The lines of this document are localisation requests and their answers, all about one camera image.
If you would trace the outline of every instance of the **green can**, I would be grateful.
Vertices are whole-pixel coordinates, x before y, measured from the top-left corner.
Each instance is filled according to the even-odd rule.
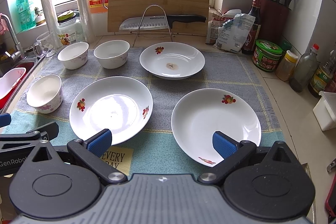
[[[259,39],[256,42],[252,60],[259,69],[272,72],[276,69],[281,55],[282,49],[277,44]]]

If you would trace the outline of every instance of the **dirty plate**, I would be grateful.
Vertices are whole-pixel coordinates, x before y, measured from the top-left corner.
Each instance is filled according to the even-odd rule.
[[[163,42],[146,48],[140,55],[140,64],[159,78],[181,80],[199,72],[204,67],[205,59],[192,46]]]
[[[215,131],[257,146],[261,140],[260,122],[254,110],[237,95],[220,89],[195,90],[182,97],[173,110],[171,128],[181,149],[206,166],[223,160],[212,146]]]
[[[115,145],[137,134],[152,109],[152,95],[144,84],[129,77],[107,77],[77,95],[70,107],[70,125],[83,140],[107,128]]]

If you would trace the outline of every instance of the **glass mug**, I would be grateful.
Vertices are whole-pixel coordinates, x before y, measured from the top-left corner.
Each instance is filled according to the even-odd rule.
[[[48,31],[37,37],[36,42],[33,45],[33,51],[39,58],[43,56],[50,58],[56,54],[56,48],[54,44],[53,33],[49,33]]]

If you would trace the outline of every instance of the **plastic wrap roll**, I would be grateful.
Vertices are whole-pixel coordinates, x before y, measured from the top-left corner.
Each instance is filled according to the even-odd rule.
[[[55,6],[51,0],[41,0],[43,13],[45,20],[47,22],[48,30],[52,33],[55,41],[55,48],[62,47],[61,40],[58,38],[59,25],[57,22],[57,16],[55,11]]]
[[[93,43],[96,41],[96,35],[93,30],[93,21],[90,13],[88,0],[77,0],[79,15],[83,27],[85,41]]]

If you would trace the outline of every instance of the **metal bolt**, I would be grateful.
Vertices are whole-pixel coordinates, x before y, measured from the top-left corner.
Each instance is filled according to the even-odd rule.
[[[213,181],[217,178],[214,173],[203,173],[199,176],[199,178],[203,181]]]
[[[120,173],[120,172],[113,172],[113,173],[108,175],[109,180],[112,180],[112,181],[120,181],[124,177],[125,177],[125,175],[123,173]]]

